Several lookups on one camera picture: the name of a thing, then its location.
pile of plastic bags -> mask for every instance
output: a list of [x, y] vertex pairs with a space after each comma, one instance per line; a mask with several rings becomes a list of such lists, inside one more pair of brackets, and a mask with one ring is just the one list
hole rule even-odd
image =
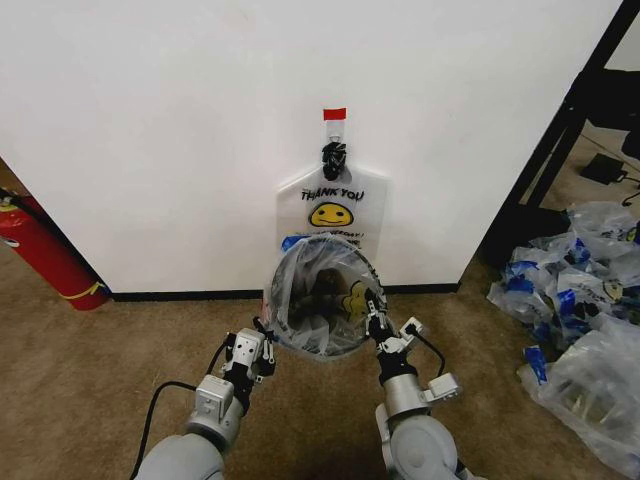
[[640, 323], [638, 220], [612, 202], [567, 214], [569, 231], [516, 248], [487, 296], [561, 351], [592, 330], [600, 313]]
[[538, 346], [518, 370], [534, 401], [574, 430], [604, 463], [640, 478], [640, 224], [627, 209], [591, 202], [567, 211], [569, 231], [514, 250], [488, 299], [540, 343], [565, 351], [545, 364]]
[[640, 478], [640, 327], [600, 313], [594, 330], [547, 364], [518, 370], [531, 398], [605, 464]]

red tape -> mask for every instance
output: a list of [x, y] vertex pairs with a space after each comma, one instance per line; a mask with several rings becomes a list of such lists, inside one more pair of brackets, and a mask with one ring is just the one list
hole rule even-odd
[[324, 120], [346, 120], [347, 109], [346, 108], [325, 108]]

white wall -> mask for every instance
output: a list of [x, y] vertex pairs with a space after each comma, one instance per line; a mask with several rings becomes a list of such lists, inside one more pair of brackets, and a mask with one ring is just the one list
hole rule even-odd
[[640, 17], [636, 17], [631, 27], [629, 27], [626, 35], [607, 63], [607, 68], [612, 70], [640, 70]]
[[0, 155], [114, 291], [261, 288], [346, 106], [383, 282], [457, 282], [619, 3], [4, 2]]

black clip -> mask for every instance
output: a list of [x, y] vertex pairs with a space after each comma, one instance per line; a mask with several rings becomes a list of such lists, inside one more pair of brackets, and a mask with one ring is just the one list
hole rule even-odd
[[347, 146], [340, 142], [331, 142], [322, 149], [322, 171], [324, 178], [333, 182], [342, 173], [347, 158]]

robotic hand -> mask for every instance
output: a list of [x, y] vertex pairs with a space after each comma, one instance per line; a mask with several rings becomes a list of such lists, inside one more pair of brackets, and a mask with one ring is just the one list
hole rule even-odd
[[254, 324], [260, 332], [243, 328], [237, 335], [227, 335], [223, 377], [206, 375], [196, 388], [187, 433], [158, 443], [139, 470], [134, 469], [132, 478], [223, 479], [222, 455], [238, 436], [240, 420], [249, 410], [251, 390], [275, 371], [271, 336], [259, 323]]
[[[386, 394], [385, 402], [376, 409], [376, 421], [390, 478], [479, 478], [458, 460], [449, 431], [430, 417], [435, 403], [460, 392], [455, 378], [449, 373], [442, 375], [441, 371], [423, 391], [418, 385], [416, 369], [407, 362], [407, 354], [415, 341], [426, 341], [420, 335], [422, 324], [411, 318], [396, 334], [384, 312], [378, 311], [372, 300], [368, 301], [368, 307], [366, 333], [376, 343], [382, 370], [379, 379]], [[139, 470], [136, 464], [132, 479], [223, 479], [222, 455], [238, 436], [240, 420], [249, 410], [253, 386], [275, 371], [272, 334], [264, 331], [255, 319], [254, 325], [259, 331], [243, 328], [237, 335], [228, 334], [223, 378], [206, 375], [195, 389], [195, 408], [187, 421], [187, 433], [158, 443], [144, 458]]]
[[479, 479], [458, 460], [456, 445], [449, 431], [430, 416], [431, 407], [460, 393], [453, 375], [442, 374], [431, 380], [426, 390], [418, 384], [416, 369], [407, 354], [420, 335], [422, 324], [415, 318], [400, 329], [368, 299], [367, 336], [376, 342], [380, 363], [380, 384], [384, 403], [376, 408], [376, 421], [382, 439], [382, 456], [394, 480], [471, 480]]

